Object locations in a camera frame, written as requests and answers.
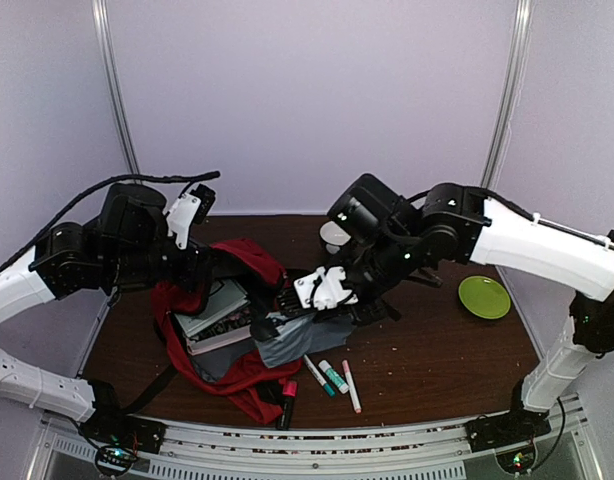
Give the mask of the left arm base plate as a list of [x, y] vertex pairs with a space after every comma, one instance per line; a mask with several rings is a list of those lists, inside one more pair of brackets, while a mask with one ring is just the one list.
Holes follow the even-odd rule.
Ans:
[[152, 454], [160, 452], [167, 429], [164, 423], [134, 416], [92, 417], [80, 428], [93, 441]]

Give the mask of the grey pencil pouch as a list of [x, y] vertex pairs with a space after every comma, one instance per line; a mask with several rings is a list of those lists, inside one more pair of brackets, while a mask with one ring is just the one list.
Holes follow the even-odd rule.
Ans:
[[335, 315], [316, 322], [314, 313], [289, 318], [272, 312], [252, 325], [250, 334], [263, 364], [275, 368], [300, 360], [306, 354], [345, 345], [355, 329], [350, 315]]

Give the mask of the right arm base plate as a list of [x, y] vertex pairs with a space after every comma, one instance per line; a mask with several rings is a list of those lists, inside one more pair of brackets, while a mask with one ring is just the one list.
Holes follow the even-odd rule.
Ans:
[[551, 432], [547, 413], [524, 409], [481, 416], [466, 422], [464, 428], [472, 452], [525, 442]]

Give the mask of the Designer Fate flower book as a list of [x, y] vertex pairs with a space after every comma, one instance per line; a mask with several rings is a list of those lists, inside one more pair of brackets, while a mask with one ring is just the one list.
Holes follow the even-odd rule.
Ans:
[[186, 339], [187, 352], [200, 355], [224, 348], [250, 337], [252, 312], [249, 308], [235, 312], [200, 333]]

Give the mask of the red backpack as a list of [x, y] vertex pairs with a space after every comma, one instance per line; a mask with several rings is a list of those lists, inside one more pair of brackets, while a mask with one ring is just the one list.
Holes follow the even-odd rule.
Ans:
[[287, 270], [247, 238], [214, 243], [209, 253], [209, 271], [194, 290], [171, 281], [152, 289], [154, 329], [170, 365], [124, 411], [141, 411], [181, 375], [253, 420], [272, 423], [283, 415], [283, 389], [302, 362], [267, 366], [250, 330], [271, 323], [275, 297], [288, 284]]

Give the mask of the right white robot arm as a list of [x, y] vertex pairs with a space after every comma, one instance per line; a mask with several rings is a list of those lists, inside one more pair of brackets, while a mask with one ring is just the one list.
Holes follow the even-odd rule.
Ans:
[[328, 217], [361, 252], [342, 250], [309, 298], [319, 309], [366, 304], [444, 260], [507, 267], [572, 288], [561, 336], [500, 419], [504, 438], [520, 441], [593, 357], [614, 351], [614, 230], [586, 234], [481, 187], [441, 183], [419, 196], [416, 206], [372, 174], [356, 179]]

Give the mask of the white Great Gatsby book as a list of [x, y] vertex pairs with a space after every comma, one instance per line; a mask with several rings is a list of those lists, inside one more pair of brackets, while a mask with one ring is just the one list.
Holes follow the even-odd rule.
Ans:
[[185, 335], [193, 337], [249, 304], [246, 290], [237, 281], [220, 279], [213, 283], [205, 308], [201, 312], [196, 314], [177, 312], [174, 318]]

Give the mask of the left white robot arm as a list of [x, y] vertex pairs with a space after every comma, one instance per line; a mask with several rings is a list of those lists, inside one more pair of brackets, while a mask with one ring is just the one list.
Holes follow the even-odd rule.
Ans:
[[[211, 171], [192, 176], [124, 174], [71, 200], [0, 265], [0, 324], [81, 290], [107, 295], [169, 282], [193, 292], [209, 275], [208, 248], [190, 237], [215, 201]], [[0, 348], [0, 396], [93, 429], [110, 444], [131, 433], [114, 388], [19, 361]]]

